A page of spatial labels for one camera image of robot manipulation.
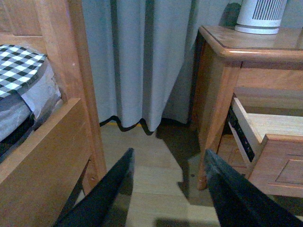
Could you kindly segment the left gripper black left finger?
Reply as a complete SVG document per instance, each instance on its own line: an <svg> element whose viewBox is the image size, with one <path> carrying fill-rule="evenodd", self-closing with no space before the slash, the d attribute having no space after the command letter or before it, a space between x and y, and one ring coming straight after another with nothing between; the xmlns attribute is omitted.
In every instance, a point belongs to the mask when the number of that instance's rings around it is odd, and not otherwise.
<svg viewBox="0 0 303 227"><path fill-rule="evenodd" d="M131 195L134 183L135 150L129 148L106 175L77 205L59 219L55 227L101 227L118 194Z"/></svg>

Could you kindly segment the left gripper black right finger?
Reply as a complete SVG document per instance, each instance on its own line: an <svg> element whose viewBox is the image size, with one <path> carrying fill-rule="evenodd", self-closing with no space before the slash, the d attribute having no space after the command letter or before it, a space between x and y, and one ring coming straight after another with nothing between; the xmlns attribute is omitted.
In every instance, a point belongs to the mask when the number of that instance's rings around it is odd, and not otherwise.
<svg viewBox="0 0 303 227"><path fill-rule="evenodd" d="M205 151L207 186L222 227L301 227L303 222L250 183L212 150Z"/></svg>

